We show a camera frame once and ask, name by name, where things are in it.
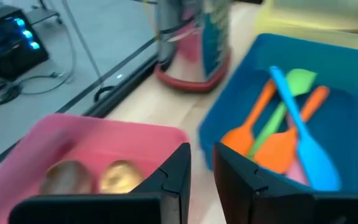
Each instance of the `green spatula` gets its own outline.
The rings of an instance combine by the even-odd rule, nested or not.
[[[317,74],[315,72],[296,68],[288,72],[285,79],[287,80],[292,95],[298,96],[310,91],[316,75]],[[267,121],[264,128],[259,133],[254,145],[252,145],[251,150],[248,152],[247,157],[253,157],[258,151],[259,147],[266,141],[266,139],[271,134],[277,132],[281,122],[285,117],[286,112],[287,109],[285,104],[281,102],[273,112],[273,115]]]

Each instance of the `floor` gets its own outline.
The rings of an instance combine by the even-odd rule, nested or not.
[[[67,19],[62,2],[60,0],[52,1],[57,10],[61,12],[62,19],[73,37],[77,56],[75,79],[72,83],[64,84],[50,93],[20,96],[14,101],[0,106],[0,153],[19,140],[38,120],[47,114],[58,111],[98,79]],[[36,3],[33,0],[5,0],[4,2],[22,7],[26,11]],[[104,74],[149,41],[154,33],[142,3],[131,0],[90,2],[89,0],[68,0],[98,68]],[[65,28],[59,26],[54,19],[38,24],[35,28],[50,53],[50,60],[35,67],[21,78],[69,71],[71,54]],[[156,53],[155,44],[114,73],[105,81],[105,85],[116,85],[121,82],[154,53]],[[46,90],[60,81],[59,79],[34,80],[26,84],[25,91]],[[96,90],[73,105],[67,113],[84,113],[93,104],[93,95]]]

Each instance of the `blue bin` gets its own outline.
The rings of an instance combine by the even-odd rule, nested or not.
[[[270,78],[268,68],[285,73],[303,68],[317,73],[314,87],[331,92],[307,123],[312,136],[331,156],[339,170],[343,191],[358,192],[358,50],[273,34],[259,35],[229,83],[199,127],[199,140],[212,169],[215,142],[240,126]],[[309,93],[296,98],[300,107]],[[278,95],[266,107],[253,131],[257,136],[280,102]],[[283,122],[281,131],[286,130]]]

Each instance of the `blue spatula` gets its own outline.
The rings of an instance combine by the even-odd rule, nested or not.
[[[338,171],[326,151],[313,139],[308,128],[302,122],[299,108],[292,97],[283,72],[278,67],[271,66],[270,75],[298,130],[298,157],[308,177],[310,186],[315,190],[322,191],[340,190],[341,180]]]

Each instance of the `yellow bin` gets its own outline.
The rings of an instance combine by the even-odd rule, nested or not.
[[[265,0],[256,31],[358,49],[358,0]]]

